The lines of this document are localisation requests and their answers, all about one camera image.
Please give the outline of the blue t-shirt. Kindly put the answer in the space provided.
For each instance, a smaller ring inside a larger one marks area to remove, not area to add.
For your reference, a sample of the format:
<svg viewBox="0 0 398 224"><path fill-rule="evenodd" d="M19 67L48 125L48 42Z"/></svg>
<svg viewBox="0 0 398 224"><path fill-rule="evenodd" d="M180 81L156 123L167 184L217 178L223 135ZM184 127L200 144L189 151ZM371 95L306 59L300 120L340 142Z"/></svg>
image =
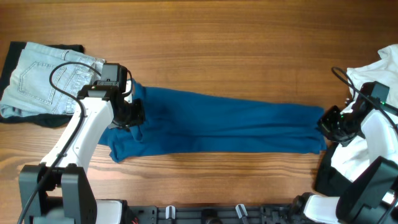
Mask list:
<svg viewBox="0 0 398 224"><path fill-rule="evenodd" d="M99 144L114 162L128 157L191 152L291 152L326 149L318 106L266 103L142 86L145 121L130 130L106 129Z"/></svg>

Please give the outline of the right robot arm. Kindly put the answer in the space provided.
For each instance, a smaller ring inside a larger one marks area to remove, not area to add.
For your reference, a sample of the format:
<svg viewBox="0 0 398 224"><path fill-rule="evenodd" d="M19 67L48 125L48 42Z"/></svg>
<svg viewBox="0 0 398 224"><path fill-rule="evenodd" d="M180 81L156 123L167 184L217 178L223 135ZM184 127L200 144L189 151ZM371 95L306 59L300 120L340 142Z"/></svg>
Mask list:
<svg viewBox="0 0 398 224"><path fill-rule="evenodd" d="M331 107L318 121L333 141L318 170L318 194L295 198L292 223L397 223L397 108L389 87L362 85L347 111Z"/></svg>

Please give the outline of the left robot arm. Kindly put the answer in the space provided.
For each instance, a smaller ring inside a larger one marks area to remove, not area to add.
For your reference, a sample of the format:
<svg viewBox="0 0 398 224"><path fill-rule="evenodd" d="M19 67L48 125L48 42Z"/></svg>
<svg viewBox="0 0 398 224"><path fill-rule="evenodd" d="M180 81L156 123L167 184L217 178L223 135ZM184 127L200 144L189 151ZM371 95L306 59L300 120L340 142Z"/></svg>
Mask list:
<svg viewBox="0 0 398 224"><path fill-rule="evenodd" d="M141 100L132 100L131 72L105 63L100 79L76 96L76 110L62 136L38 165L19 174L19 223L138 223L125 200L97 200L86 176L106 129L129 130L145 120Z"/></svg>

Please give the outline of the white garment pile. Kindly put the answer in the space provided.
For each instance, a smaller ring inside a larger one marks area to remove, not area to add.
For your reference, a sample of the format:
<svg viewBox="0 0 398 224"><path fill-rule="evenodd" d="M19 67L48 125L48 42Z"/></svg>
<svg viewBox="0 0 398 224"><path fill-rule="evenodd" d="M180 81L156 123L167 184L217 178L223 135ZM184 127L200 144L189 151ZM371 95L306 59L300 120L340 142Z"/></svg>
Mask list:
<svg viewBox="0 0 398 224"><path fill-rule="evenodd" d="M347 74L356 88L377 81L389 87L386 103L397 107L397 45L378 51L380 60L359 68L348 68ZM331 166L348 180L356 180L368 167L382 156L397 162L397 134L384 115L371 110L361 122L364 137L357 136L348 146L338 145L331 158Z"/></svg>

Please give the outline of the light blue denim jeans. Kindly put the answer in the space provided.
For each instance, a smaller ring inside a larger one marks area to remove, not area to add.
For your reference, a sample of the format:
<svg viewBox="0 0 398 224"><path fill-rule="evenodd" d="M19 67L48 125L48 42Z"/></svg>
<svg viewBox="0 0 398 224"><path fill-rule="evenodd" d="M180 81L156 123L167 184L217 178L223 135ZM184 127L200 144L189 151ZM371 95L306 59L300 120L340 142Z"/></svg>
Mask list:
<svg viewBox="0 0 398 224"><path fill-rule="evenodd" d="M74 50L28 42L1 98L1 116L73 114L76 102L52 86L75 96L84 85L100 78L93 69L100 72L104 63L102 58Z"/></svg>

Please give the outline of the black folded garment left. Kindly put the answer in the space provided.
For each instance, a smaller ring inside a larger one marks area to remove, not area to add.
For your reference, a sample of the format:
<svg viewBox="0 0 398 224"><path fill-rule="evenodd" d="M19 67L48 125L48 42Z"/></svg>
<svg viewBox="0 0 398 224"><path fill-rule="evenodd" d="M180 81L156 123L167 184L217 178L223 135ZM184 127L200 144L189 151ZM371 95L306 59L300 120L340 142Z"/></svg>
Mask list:
<svg viewBox="0 0 398 224"><path fill-rule="evenodd" d="M4 90L10 84L11 73L17 67L17 62L21 55L22 50L27 45L27 42L12 41L9 44L9 49L5 58L4 67L1 73L1 96ZM74 50L79 53L84 53L85 49L82 45L49 45L56 49ZM14 123L33 123L45 128L57 128L67 124L71 120L70 115L55 115L55 114L39 114L27 117L11 116L3 118L1 116L1 123L14 124Z"/></svg>

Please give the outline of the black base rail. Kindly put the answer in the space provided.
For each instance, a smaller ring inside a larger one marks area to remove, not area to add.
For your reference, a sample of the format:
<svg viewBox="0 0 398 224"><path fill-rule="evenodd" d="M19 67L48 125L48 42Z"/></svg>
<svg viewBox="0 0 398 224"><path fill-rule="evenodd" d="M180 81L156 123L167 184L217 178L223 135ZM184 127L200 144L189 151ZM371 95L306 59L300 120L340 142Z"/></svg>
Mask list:
<svg viewBox="0 0 398 224"><path fill-rule="evenodd" d="M293 204L233 207L129 206L125 200L97 201L96 223L130 224L299 224L338 223L337 219L306 217L302 198Z"/></svg>

